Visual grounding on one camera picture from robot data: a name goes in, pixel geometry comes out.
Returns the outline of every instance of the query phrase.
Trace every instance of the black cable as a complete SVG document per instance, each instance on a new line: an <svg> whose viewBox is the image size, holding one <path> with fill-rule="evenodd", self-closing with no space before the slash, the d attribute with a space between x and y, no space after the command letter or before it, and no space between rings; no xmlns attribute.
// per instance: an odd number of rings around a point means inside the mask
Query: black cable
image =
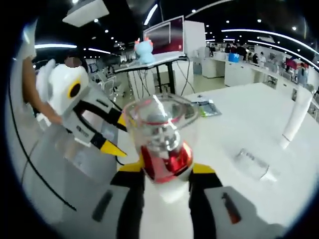
<svg viewBox="0 0 319 239"><path fill-rule="evenodd" d="M115 156L115 160L118 162L118 164L120 164L120 165L122 165L122 166L125 165L125 164L122 164L122 163L118 160L118 157L117 157L117 156Z"/></svg>
<svg viewBox="0 0 319 239"><path fill-rule="evenodd" d="M142 76L139 75L139 77L140 77L140 80L141 80L141 82L142 82L142 89L143 89L143 87L144 87L145 90L147 91L148 95L150 96L150 93L149 93L148 89L145 87L145 85L144 85L144 83L143 83Z"/></svg>
<svg viewBox="0 0 319 239"><path fill-rule="evenodd" d="M21 176L21 180L20 180L21 185L23 184L23 179L24 179L25 170L26 170L27 165L28 165L28 160L25 162L25 165L23 167L22 176Z"/></svg>
<svg viewBox="0 0 319 239"><path fill-rule="evenodd" d="M148 70L145 70L145 71L144 71L144 77L145 77L146 91L148 92L149 96L151 96L151 95L150 95L150 92L149 92L149 88L148 88L148 81L146 80L146 76L147 76L147 73L148 73L148 72L149 72Z"/></svg>
<svg viewBox="0 0 319 239"><path fill-rule="evenodd" d="M189 76L189 67L190 67L190 59L189 59L189 57L188 56L186 56L187 57L187 59L188 59L188 69L187 69L187 77L184 75L184 73L183 73L183 71L181 70L181 68L180 68L180 66L179 66L179 63L178 63L178 61L177 61L177 65L178 65L178 67L179 67L179 69L180 69L180 71L181 71L181 73L183 74L183 76L184 76L184 78L186 79L186 82L185 82L185 85L184 85L184 88L183 88L183 90L181 91L181 96L183 95L183 93L184 93L184 90L185 90L185 88L186 88L186 85L187 85L187 83L190 85L190 87L192 88L192 90L193 90L193 92L194 92L194 94L196 93L195 92L195 90L194 90L194 88L193 88L193 86L191 85L191 83L188 81L188 76Z"/></svg>
<svg viewBox="0 0 319 239"><path fill-rule="evenodd" d="M136 93L138 94L138 97L139 97L139 99L140 99L138 86L136 85L136 78L135 78L135 73L134 73L134 71L133 71L133 76L134 76L134 82L135 82Z"/></svg>
<svg viewBox="0 0 319 239"><path fill-rule="evenodd" d="M123 111L123 109L121 107L119 107L114 101L112 101L111 99L109 99L115 106L116 108L119 109L119 111Z"/></svg>
<svg viewBox="0 0 319 239"><path fill-rule="evenodd" d="M43 178L43 176L38 172L38 170L35 168L35 166L33 165L32 161L30 160L27 152L25 151L25 148L23 146L23 143L21 141L17 126L16 126L16 122L15 122L15 118L14 118L14 114L13 114L13 107L12 107L12 99L11 99L11 87L10 87L10 83L8 84L8 93L9 93L9 103L10 103L10 109L11 109L11 116L12 116L12 121L13 121L13 126L14 126L14 131L16 133L16 136L18 138L20 147L22 148L22 151L24 153L24 156L27 159L27 162L30 164L31 168L34 170L34 172L36 173L36 175L41 179L41 181L44 183L45 186L47 186L47 188L58 198L60 199L66 206L68 206L70 209L77 211L75 207L73 207L71 204L69 204L67 201L65 201L49 184L48 182Z"/></svg>
<svg viewBox="0 0 319 239"><path fill-rule="evenodd" d="M138 70L138 76L139 76L139 78L140 78L140 80L141 80L141 82L142 82L142 99L144 98L144 87L143 87L143 80L142 80L142 77L141 77L141 72L140 72L140 70Z"/></svg>

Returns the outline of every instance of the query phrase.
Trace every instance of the person's hand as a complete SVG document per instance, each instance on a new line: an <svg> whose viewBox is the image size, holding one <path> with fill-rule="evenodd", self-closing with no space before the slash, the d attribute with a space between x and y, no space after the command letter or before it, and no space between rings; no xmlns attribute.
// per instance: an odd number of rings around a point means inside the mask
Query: person's hand
<svg viewBox="0 0 319 239"><path fill-rule="evenodd" d="M48 120L51 123L56 123L56 124L61 124L62 125L62 118L60 116L56 115L56 114L49 116Z"/></svg>

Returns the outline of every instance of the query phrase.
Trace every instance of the yellow robot part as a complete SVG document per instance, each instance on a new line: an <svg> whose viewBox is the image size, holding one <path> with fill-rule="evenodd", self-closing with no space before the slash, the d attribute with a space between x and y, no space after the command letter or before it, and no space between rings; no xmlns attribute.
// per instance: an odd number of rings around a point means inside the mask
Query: yellow robot part
<svg viewBox="0 0 319 239"><path fill-rule="evenodd" d="M100 151L102 153L111 154L119 157L125 157L127 154L117 148L112 142L106 140L105 143L102 145Z"/></svg>

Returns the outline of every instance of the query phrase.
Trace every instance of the white robot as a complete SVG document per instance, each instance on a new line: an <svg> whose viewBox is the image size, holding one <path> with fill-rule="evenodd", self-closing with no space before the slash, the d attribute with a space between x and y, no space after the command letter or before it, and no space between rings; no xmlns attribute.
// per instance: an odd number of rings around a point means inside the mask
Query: white robot
<svg viewBox="0 0 319 239"><path fill-rule="evenodd" d="M60 64L55 67L55 61L50 60L39 70L36 88L41 100L48 102L62 117L63 126L73 133L76 141L86 146L94 145L103 153L126 156L82 117L84 111L90 111L126 131L122 112L114 108L97 84L89 81L82 66L70 68Z"/></svg>

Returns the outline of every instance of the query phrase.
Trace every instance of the table leg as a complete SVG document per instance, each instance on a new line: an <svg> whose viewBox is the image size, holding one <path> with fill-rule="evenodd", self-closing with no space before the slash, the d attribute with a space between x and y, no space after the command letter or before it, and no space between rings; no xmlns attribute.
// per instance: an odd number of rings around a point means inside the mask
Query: table leg
<svg viewBox="0 0 319 239"><path fill-rule="evenodd" d="M156 66L156 72L158 74L158 81L159 81L159 92L162 93L162 90L161 90L161 82L160 82L160 71L159 71L159 67Z"/></svg>
<svg viewBox="0 0 319 239"><path fill-rule="evenodd" d="M174 84L174 72L173 72L173 66L172 63L169 62L166 64L167 69L168 69L168 78L169 78L169 87L170 87L170 92L172 94L175 94L175 84Z"/></svg>

